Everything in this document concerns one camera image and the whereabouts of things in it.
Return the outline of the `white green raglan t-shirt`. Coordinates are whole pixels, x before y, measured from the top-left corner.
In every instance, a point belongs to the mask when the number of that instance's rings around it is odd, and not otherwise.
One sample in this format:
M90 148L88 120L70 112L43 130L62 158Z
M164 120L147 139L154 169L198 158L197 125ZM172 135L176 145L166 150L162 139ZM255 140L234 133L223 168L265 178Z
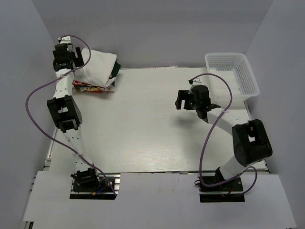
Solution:
M91 50L89 62L75 72L74 80L93 86L108 87L115 81L119 69L116 54Z

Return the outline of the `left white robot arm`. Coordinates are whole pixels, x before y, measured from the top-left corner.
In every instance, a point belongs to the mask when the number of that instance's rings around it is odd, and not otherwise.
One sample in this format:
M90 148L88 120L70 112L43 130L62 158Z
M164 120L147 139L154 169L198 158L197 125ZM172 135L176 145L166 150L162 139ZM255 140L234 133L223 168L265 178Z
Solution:
M67 139L68 146L77 151L73 154L75 172L71 175L77 179L87 175L90 166L82 161L86 156L81 134L82 115L72 97L74 72L69 71L84 65L84 62L80 48L73 50L73 45L65 41L55 45L53 56L53 68L58 81L53 98L47 101L47 107L55 126Z

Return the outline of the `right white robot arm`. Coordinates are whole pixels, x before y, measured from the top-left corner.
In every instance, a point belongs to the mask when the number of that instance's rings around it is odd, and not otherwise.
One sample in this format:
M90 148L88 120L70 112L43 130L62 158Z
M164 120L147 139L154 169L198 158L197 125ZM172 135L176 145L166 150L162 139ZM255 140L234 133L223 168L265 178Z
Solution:
M211 124L204 147L207 146L215 127L232 136L234 155L216 169L213 183L207 184L203 177L200 177L200 183L204 187L227 190L233 180L245 170L273 154L263 122L259 119L247 120L233 116L226 108L213 104L207 86L196 85L189 90L179 90L175 106L178 110L194 110L201 120Z

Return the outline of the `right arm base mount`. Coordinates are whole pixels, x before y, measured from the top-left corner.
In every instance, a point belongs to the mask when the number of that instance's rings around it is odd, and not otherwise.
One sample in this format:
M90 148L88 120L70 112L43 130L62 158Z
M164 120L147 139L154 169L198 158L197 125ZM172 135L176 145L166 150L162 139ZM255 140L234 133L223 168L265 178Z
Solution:
M206 187L197 179L194 185L199 188L201 203L245 202L244 189L240 178L215 187Z

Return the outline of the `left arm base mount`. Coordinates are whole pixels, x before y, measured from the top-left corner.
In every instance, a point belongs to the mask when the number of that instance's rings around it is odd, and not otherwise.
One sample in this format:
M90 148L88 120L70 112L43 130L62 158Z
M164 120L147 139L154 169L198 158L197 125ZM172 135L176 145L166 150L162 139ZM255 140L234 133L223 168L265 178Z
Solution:
M95 169L77 171L71 175L70 199L78 200L114 200L120 187L119 174L103 176Z

